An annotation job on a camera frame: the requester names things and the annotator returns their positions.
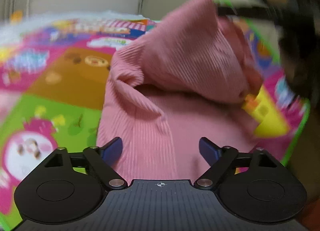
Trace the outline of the pink knit sweater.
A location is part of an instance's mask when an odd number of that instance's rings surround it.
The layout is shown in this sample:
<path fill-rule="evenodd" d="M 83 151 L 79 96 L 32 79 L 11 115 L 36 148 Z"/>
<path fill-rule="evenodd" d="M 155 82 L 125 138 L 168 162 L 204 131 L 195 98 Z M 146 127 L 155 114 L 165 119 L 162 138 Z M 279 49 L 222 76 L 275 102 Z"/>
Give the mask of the pink knit sweater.
<path fill-rule="evenodd" d="M 242 105 L 262 83 L 242 30 L 213 0 L 189 0 L 113 55 L 97 145 L 122 139 L 114 168 L 127 181 L 195 180 L 207 169 L 200 138 L 254 148 Z"/>

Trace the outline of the small yellow toy block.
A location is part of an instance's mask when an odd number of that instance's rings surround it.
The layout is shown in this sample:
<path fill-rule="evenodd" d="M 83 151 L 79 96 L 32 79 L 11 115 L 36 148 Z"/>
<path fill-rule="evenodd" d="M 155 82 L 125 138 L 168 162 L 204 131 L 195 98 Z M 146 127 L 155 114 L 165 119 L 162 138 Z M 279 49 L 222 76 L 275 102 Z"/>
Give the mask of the small yellow toy block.
<path fill-rule="evenodd" d="M 20 10 L 15 11 L 10 16 L 10 23 L 11 24 L 18 24 L 23 20 L 23 12 Z"/>

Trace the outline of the colourful cartoon play mat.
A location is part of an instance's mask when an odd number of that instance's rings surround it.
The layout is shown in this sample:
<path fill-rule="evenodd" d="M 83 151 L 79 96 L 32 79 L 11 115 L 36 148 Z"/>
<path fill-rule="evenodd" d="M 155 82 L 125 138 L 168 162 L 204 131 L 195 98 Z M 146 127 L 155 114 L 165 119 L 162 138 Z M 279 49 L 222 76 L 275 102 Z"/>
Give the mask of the colourful cartoon play mat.
<path fill-rule="evenodd" d="M 266 148 L 287 164 L 310 105 L 288 88 L 279 56 L 252 22 L 228 19 L 242 30 L 263 78 L 258 94 L 249 94 L 242 105 L 258 124 L 254 148 Z M 157 24 L 60 20 L 23 34 L 20 44 L 1 46 L 2 230 L 21 221 L 15 188 L 54 149 L 78 152 L 97 145 L 112 57 Z"/>

